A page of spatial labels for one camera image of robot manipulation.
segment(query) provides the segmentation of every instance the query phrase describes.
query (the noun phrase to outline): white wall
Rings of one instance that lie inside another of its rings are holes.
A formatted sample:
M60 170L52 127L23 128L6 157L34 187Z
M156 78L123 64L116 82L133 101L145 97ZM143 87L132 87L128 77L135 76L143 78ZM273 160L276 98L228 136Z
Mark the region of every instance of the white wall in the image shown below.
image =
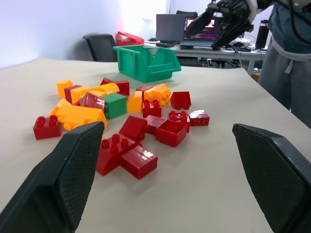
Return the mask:
M210 0L171 0L170 2L170 13L175 14L177 10L181 11L196 11L199 15L202 14L207 8L207 4L209 4ZM253 22L254 30L251 33L245 32L245 34L252 35L257 38L258 29L260 25L260 21L264 19L269 19L272 11L272 7L269 7L265 11L258 14ZM271 33L269 33L267 44L270 42ZM255 42L256 40L250 36L245 36L245 38L249 39L251 42Z
M142 18L155 24L155 15L168 11L167 2L3 0L0 4L0 68L38 57L89 60L83 35L95 32L114 35L124 31L149 36L154 32L146 34Z

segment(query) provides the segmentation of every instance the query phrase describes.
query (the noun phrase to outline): desk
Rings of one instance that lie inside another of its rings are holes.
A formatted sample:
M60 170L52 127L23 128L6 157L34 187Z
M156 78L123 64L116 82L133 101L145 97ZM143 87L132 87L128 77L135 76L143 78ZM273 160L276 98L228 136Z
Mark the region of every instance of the desk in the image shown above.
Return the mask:
M148 44L145 42L146 45L156 46L155 44ZM175 45L171 47L174 50L176 56L179 57L206 57L211 59L238 59L237 54L234 51L220 49L220 50L213 50L212 48L207 47L193 47L191 50L181 50L179 45ZM248 60L248 69L247 73L249 75L252 74L255 61L261 61L264 59L266 55L266 51L254 50L251 52L241 52L240 58L241 60Z
M59 101L56 82L96 86L103 77L127 79L116 63L41 59L0 71L0 210L59 138L36 141L32 126ZM165 83L189 90L192 109L205 109L210 126L192 127L172 148L146 135L143 146L159 157L158 168L138 181L122 168L95 175L77 233L272 233L242 167L234 123L287 137L309 160L311 130L264 91L244 69L182 67ZM171 110L163 109L163 116ZM126 115L109 122L118 132Z

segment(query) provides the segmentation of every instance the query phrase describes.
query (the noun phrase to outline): green plastic bin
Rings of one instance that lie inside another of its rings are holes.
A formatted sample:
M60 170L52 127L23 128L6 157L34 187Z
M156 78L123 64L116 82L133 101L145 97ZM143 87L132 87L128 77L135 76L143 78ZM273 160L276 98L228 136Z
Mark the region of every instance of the green plastic bin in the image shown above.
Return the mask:
M144 45L113 47L118 54L119 72L143 83L169 79L181 71L174 51Z

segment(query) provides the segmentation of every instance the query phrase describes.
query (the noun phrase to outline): gray sweatpants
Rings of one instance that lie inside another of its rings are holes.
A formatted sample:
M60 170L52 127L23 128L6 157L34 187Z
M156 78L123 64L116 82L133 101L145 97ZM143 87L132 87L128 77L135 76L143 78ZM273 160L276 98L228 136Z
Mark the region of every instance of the gray sweatpants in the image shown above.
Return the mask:
M291 72L286 74L289 62L270 44L259 84L311 128L311 61L294 61Z

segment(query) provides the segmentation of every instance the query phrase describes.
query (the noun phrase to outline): drawstring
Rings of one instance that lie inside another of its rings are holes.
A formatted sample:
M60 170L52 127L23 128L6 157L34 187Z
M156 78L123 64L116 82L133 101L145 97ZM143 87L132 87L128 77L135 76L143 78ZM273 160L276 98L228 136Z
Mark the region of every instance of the drawstring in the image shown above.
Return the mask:
M292 70L292 68L293 68L293 63L294 63L293 60L291 60L291 61L288 63L288 66L287 66L287 68L286 68L286 70L285 70L285 74L289 74L289 73L291 72L291 70Z

